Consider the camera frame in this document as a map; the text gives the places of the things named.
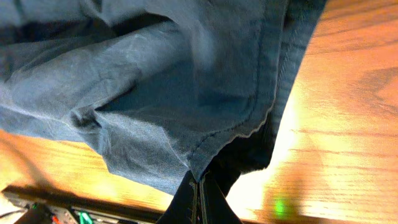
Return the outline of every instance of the green light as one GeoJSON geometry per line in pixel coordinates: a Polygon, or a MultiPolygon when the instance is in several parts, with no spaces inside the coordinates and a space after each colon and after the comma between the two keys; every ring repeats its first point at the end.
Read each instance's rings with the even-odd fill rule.
{"type": "Polygon", "coordinates": [[[80,212],[80,224],[94,224],[92,219],[85,212],[80,212]]]}
{"type": "Polygon", "coordinates": [[[283,218],[285,217],[285,204],[283,202],[283,200],[279,199],[276,201],[275,203],[275,214],[279,217],[279,218],[283,218]]]}

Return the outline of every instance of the wooden table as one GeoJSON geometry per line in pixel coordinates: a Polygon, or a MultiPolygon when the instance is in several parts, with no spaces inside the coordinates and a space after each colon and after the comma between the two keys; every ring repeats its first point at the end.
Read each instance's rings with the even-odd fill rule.
{"type": "MultiPolygon", "coordinates": [[[[87,145],[0,131],[7,184],[163,211],[172,196],[109,174],[87,145]]],[[[245,175],[228,202],[244,220],[273,198],[302,214],[398,223],[398,1],[330,0],[284,114],[271,166],[245,175]]]]}

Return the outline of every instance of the wrinkled fabric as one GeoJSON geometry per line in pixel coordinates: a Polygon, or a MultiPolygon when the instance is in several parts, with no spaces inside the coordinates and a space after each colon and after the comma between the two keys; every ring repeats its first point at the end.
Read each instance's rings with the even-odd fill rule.
{"type": "Polygon", "coordinates": [[[324,5],[3,1],[0,128],[85,142],[110,172],[174,194],[261,126],[272,152],[324,5]]]}

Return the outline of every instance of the stitched seam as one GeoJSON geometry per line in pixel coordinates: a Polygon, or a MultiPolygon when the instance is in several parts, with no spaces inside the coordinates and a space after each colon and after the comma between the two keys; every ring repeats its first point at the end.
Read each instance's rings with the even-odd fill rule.
{"type": "MultiPolygon", "coordinates": [[[[230,130],[232,130],[232,129],[237,128],[238,126],[241,126],[241,125],[244,124],[244,123],[247,123],[247,121],[250,120],[250,118],[251,118],[253,112],[256,110],[257,101],[258,101],[258,97],[259,97],[259,76],[260,76],[260,72],[261,72],[261,71],[260,71],[260,64],[261,64],[260,59],[261,59],[261,54],[262,54],[262,45],[263,45],[263,42],[264,42],[264,41],[263,41],[263,38],[264,38],[264,32],[265,32],[265,28],[264,28],[264,27],[265,27],[265,23],[266,23],[266,19],[265,19],[265,18],[262,18],[262,19],[261,19],[261,30],[260,30],[260,35],[259,35],[259,43],[258,43],[259,52],[258,52],[258,56],[257,56],[257,71],[256,71],[256,74],[255,74],[255,76],[254,76],[255,82],[256,82],[256,86],[255,86],[254,104],[253,104],[252,110],[250,111],[248,117],[247,117],[245,120],[243,120],[242,122],[238,123],[237,125],[235,125],[235,126],[233,126],[233,127],[231,127],[231,128],[224,129],[224,130],[216,131],[216,132],[214,132],[214,133],[211,133],[211,134],[208,134],[207,136],[205,136],[205,137],[197,144],[196,148],[195,148],[195,149],[192,151],[192,153],[190,154],[190,157],[188,158],[188,165],[191,165],[191,161],[192,161],[192,157],[193,157],[194,153],[196,153],[197,149],[198,149],[209,137],[215,136],[215,135],[218,134],[218,133],[223,133],[223,132],[226,132],[226,131],[230,131],[230,130]]],[[[275,96],[275,94],[276,94],[276,88],[277,88],[277,84],[275,85],[274,96],[275,96]]],[[[268,112],[271,110],[272,105],[271,105],[271,107],[267,110],[266,116],[267,116],[268,112]]]]}

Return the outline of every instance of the wooden surface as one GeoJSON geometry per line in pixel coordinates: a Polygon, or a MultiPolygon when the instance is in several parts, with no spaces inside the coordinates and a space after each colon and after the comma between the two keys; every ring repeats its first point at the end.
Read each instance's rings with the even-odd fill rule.
{"type": "MultiPolygon", "coordinates": [[[[82,143],[0,131],[0,184],[165,210],[172,196],[108,173],[82,143]]],[[[270,168],[228,202],[267,222],[274,198],[301,214],[398,223],[398,1],[331,0],[308,47],[270,168]]]]}

